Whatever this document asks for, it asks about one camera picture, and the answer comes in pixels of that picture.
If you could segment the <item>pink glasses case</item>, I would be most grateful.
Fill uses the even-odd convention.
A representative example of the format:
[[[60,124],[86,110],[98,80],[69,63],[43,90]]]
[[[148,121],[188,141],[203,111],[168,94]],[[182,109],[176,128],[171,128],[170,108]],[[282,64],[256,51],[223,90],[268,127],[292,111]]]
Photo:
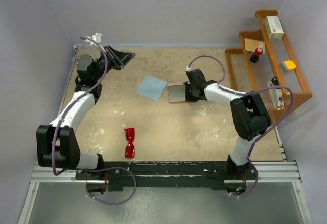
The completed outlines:
[[[185,84],[184,83],[170,83],[168,84],[168,102],[181,103],[185,102]]]

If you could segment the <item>blue cleaning cloth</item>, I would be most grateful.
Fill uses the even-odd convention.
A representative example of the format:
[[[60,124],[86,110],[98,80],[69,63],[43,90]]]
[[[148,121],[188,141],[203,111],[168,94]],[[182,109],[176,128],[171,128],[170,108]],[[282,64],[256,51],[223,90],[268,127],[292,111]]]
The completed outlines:
[[[158,101],[166,85],[166,81],[147,75],[142,80],[136,93],[154,101]]]

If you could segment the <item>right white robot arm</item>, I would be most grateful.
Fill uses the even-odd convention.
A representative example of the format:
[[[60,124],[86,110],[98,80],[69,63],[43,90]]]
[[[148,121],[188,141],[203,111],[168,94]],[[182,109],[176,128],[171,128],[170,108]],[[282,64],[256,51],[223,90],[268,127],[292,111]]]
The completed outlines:
[[[228,157],[227,173],[240,178],[254,148],[255,140],[271,126],[271,118],[259,94],[237,92],[216,81],[207,81],[200,69],[186,69],[185,101],[207,100],[230,109],[234,129],[238,135],[235,147]]]

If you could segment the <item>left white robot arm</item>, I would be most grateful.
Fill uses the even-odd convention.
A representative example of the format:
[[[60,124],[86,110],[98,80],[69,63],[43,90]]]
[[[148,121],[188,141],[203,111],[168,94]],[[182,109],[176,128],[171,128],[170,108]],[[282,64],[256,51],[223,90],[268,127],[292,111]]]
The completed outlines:
[[[76,138],[76,131],[88,111],[98,102],[101,82],[110,70],[121,70],[135,53],[120,52],[111,46],[101,48],[99,58],[89,54],[77,58],[77,76],[72,99],[64,110],[49,125],[40,125],[36,130],[37,160],[41,167],[57,169],[86,169],[94,179],[105,174],[103,157],[100,154],[83,152]]]

